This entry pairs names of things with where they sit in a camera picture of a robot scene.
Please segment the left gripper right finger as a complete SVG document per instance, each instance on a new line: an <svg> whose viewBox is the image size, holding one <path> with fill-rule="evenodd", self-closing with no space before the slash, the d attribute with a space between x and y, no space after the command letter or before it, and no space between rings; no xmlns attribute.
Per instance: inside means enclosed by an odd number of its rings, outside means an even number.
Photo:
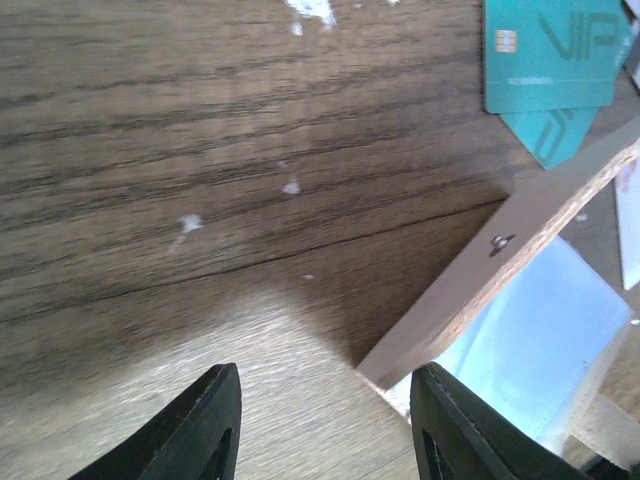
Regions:
<svg viewBox="0 0 640 480"><path fill-rule="evenodd" d="M412 374L410 414L421 479L585 479L530 439L448 371Z"/></svg>

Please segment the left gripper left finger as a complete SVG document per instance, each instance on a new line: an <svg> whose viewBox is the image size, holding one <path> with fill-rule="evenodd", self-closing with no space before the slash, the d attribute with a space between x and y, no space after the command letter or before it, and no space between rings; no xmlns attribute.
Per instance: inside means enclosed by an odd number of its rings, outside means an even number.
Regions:
<svg viewBox="0 0 640 480"><path fill-rule="evenodd" d="M212 366L74 479L232 479L242 391L234 363Z"/></svg>

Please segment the beige card holder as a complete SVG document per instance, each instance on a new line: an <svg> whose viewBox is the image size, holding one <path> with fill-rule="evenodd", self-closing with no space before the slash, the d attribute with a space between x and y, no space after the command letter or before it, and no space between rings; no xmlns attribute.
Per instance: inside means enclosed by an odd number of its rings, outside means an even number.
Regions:
<svg viewBox="0 0 640 480"><path fill-rule="evenodd" d="M412 374L435 362L585 479L637 478L639 423L600 391L632 312L561 231L638 153L631 120L522 186L358 373L411 425Z"/></svg>

